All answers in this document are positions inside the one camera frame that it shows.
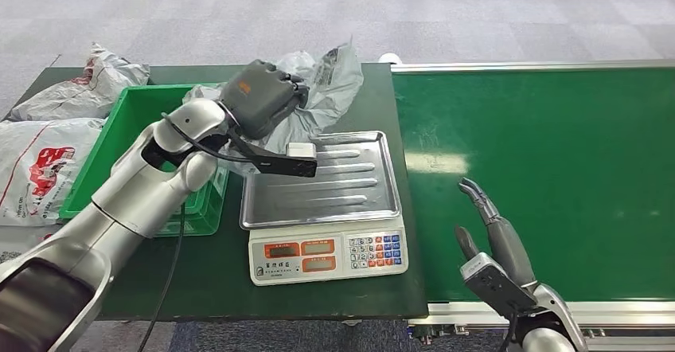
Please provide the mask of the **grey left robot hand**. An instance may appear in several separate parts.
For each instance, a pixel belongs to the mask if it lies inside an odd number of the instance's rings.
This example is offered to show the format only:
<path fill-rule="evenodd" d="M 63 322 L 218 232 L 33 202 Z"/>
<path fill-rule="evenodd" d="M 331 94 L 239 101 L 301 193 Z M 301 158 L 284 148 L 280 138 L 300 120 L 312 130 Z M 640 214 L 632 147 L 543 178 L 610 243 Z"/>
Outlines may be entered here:
<path fill-rule="evenodd" d="M 309 92 L 302 77 L 254 60 L 224 85 L 219 101 L 240 133 L 257 140 L 269 135 L 296 108 L 304 108 Z"/>

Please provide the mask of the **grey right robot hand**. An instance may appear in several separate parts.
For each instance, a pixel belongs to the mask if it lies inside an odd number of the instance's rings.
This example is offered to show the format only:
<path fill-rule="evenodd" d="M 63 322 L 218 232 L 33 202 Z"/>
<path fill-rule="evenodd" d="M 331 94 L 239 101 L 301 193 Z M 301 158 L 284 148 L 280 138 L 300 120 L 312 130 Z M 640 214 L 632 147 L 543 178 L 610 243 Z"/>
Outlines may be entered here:
<path fill-rule="evenodd" d="M 492 258 L 518 286 L 535 285 L 537 280 L 529 255 L 511 222 L 499 213 L 497 206 L 477 182 L 462 177 L 458 187 L 470 198 L 483 221 Z"/>

